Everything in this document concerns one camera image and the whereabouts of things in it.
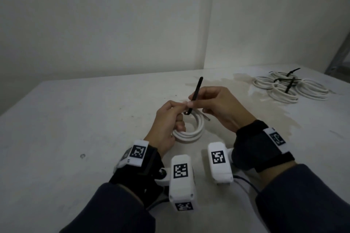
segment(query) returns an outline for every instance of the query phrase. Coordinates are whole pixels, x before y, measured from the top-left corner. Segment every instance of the coiled white cable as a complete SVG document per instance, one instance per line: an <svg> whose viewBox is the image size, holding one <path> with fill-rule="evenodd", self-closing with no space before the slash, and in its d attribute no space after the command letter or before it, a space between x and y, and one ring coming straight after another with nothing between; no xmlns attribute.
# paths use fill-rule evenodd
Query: coiled white cable
<svg viewBox="0 0 350 233"><path fill-rule="evenodd" d="M285 93L286 89L287 86L276 82L272 85L272 89L267 91L267 94L279 102L297 103L299 98L295 90L291 88L288 90L288 93Z"/></svg>
<svg viewBox="0 0 350 233"><path fill-rule="evenodd" d="M193 109L191 113L197 122L197 129L194 132L178 132L177 130L173 130L173 136L176 139L184 142L192 142L200 138L204 132L204 116L203 114L197 110Z"/></svg>
<svg viewBox="0 0 350 233"><path fill-rule="evenodd" d="M255 77L253 85L260 89L272 89L273 78L264 76Z"/></svg>
<svg viewBox="0 0 350 233"><path fill-rule="evenodd" d="M322 84L311 79L302 79L295 87L301 96L314 100L327 100L329 90Z"/></svg>
<svg viewBox="0 0 350 233"><path fill-rule="evenodd" d="M271 76L275 79L277 78L282 78L282 79L285 79L285 80L282 80L280 83L282 85L285 85L285 86L288 86L289 83L291 82L290 80L294 77L295 79L298 79L298 77L294 74L290 74L288 77L287 77L287 73L284 73L284 72L277 72L277 71L273 71L271 73Z"/></svg>

